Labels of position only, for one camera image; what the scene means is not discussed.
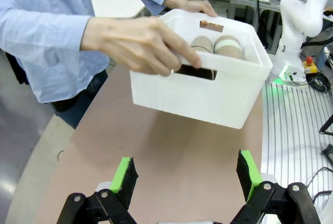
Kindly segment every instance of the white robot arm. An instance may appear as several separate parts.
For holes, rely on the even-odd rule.
[[[305,82],[304,66],[299,58],[303,34],[315,37],[323,26],[323,11],[328,0],[281,0],[282,37],[272,72],[282,81]]]

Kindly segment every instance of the person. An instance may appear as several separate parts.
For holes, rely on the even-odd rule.
[[[203,1],[142,1],[153,16],[165,7],[217,16]],[[73,128],[106,80],[109,57],[136,72],[168,76],[181,66],[173,49],[201,66],[158,18],[95,17],[91,0],[0,0],[0,48],[17,58],[37,100],[51,102]]]

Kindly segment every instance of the green tape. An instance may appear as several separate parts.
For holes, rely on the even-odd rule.
[[[253,160],[253,157],[251,155],[251,152],[249,150],[242,150],[241,155],[245,158],[247,165],[249,167],[249,174],[250,174],[250,179],[251,179],[251,189],[249,192],[249,196],[247,201],[249,201],[249,199],[252,197],[253,192],[255,190],[255,188],[263,182],[262,177],[260,175],[260,172]]]
[[[110,187],[110,190],[113,193],[118,193],[121,190],[123,180],[124,180],[127,168],[129,167],[130,161],[131,161],[131,157],[123,157],[121,159],[121,162],[118,166],[116,174],[114,175],[114,178],[112,180],[111,187]]]

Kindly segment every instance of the brown table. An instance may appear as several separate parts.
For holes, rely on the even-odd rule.
[[[61,156],[36,223],[56,223],[69,194],[90,196],[129,155],[139,174],[130,206],[138,223],[229,223],[245,203],[238,150],[251,150],[260,166],[261,146],[261,94],[243,129],[231,129],[133,105],[129,71],[118,65]]]

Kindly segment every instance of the striped metal platform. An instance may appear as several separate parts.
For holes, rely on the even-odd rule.
[[[333,114],[331,92],[266,82],[262,96],[261,172],[275,175],[278,183],[286,187],[296,181],[306,185],[320,168],[331,168],[321,151],[333,144],[333,137],[319,134],[320,127]],[[328,171],[320,172],[309,186],[311,197],[324,190],[333,190],[333,174]],[[317,198],[318,211],[328,197]]]

